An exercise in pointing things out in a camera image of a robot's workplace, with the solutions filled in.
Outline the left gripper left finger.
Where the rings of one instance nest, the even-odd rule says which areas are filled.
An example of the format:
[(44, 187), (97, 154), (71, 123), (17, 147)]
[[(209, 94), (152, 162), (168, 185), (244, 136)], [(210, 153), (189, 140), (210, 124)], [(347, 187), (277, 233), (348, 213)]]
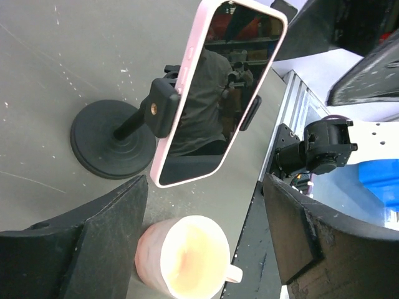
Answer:
[(24, 230), (1, 232), (2, 298), (125, 298), (147, 205), (136, 176)]

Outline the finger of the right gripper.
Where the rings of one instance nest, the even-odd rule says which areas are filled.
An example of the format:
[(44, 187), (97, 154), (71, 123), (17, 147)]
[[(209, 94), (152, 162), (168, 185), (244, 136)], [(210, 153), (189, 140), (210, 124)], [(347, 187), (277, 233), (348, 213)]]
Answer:
[(275, 60), (334, 49), (365, 57), (377, 46), (386, 23), (386, 1), (307, 1), (289, 23)]
[(330, 89), (328, 106), (398, 101), (398, 41), (386, 40)]

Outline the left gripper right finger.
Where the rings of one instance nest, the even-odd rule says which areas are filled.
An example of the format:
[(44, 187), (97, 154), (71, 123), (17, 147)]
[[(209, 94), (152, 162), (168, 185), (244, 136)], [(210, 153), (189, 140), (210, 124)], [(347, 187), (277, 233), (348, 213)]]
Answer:
[(263, 180), (281, 283), (290, 298), (398, 298), (398, 231)]

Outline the black round-base phone stand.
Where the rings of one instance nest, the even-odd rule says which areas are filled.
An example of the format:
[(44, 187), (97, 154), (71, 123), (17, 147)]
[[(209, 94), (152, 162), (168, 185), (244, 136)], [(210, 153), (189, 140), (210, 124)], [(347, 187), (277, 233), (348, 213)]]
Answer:
[(223, 154), (171, 156), (156, 143), (173, 134), (180, 103), (175, 84), (178, 65), (166, 65), (136, 108), (118, 100), (100, 100), (83, 108), (70, 129), (70, 145), (79, 163), (105, 179), (130, 178), (151, 166), (151, 179), (161, 187), (182, 184), (215, 173)]

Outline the pink case smartphone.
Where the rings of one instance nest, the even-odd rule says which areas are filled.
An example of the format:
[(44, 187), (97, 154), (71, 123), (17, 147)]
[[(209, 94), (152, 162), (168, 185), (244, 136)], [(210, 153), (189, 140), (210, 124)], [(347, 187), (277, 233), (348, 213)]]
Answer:
[(161, 188), (206, 178), (223, 164), (287, 32), (287, 17), (258, 1), (201, 1), (175, 89), (180, 98), (150, 176)]

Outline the black folding phone stand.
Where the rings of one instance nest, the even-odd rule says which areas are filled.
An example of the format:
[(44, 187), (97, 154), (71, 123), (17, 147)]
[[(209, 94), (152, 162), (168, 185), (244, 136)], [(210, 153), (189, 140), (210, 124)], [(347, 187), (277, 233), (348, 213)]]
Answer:
[(280, 11), (287, 17), (287, 22), (290, 23), (293, 18), (295, 18), (296, 14), (298, 13), (298, 9), (295, 8), (293, 5), (289, 4), (285, 0), (274, 0), (271, 3), (271, 7), (277, 11)]

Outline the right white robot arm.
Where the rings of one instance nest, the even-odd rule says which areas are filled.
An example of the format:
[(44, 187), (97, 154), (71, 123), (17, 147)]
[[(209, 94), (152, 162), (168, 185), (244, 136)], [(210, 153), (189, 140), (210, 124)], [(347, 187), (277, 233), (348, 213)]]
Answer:
[[(279, 60), (343, 49), (360, 57), (333, 84), (330, 107), (398, 101), (398, 2), (307, 1), (302, 9), (285, 1), (273, 8), (289, 18)], [(267, 172), (286, 178), (301, 172), (329, 173), (348, 164), (398, 158), (395, 123), (327, 116), (298, 138), (279, 125)]]

